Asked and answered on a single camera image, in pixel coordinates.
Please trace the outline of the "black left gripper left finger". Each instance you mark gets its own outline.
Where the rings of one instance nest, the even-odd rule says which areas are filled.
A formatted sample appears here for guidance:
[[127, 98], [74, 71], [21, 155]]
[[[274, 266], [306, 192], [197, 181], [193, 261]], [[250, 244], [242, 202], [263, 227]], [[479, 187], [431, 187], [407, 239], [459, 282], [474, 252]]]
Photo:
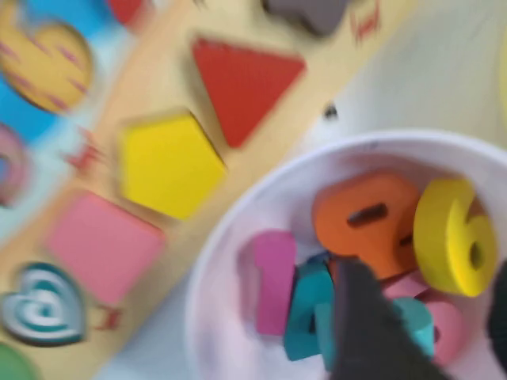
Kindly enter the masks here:
[[331, 379], [448, 379], [412, 341], [372, 270], [357, 258], [336, 260]]

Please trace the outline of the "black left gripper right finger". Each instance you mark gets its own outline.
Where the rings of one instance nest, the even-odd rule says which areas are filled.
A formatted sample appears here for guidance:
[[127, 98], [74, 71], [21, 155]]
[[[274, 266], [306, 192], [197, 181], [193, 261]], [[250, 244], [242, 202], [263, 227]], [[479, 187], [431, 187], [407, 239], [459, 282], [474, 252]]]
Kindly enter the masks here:
[[496, 355], [506, 354], [506, 262], [494, 282], [487, 332]]

